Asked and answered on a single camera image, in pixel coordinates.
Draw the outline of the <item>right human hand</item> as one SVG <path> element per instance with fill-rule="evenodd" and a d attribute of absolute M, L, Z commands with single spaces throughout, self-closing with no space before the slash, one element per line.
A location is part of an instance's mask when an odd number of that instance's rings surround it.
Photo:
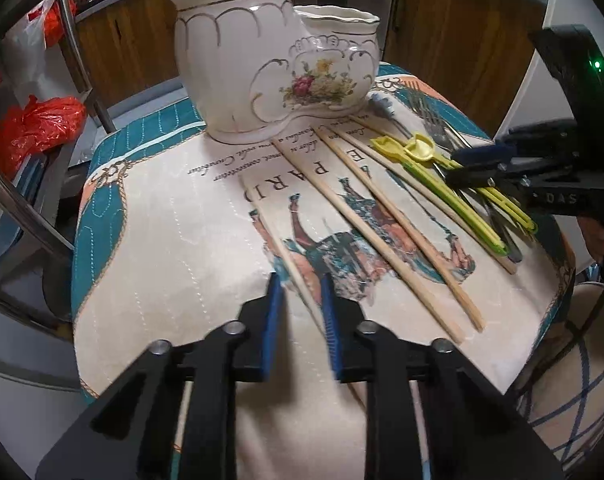
<path fill-rule="evenodd" d="M 604 258 L 604 226 L 595 219 L 578 217 L 578 225 L 587 251 L 598 263 Z"/>

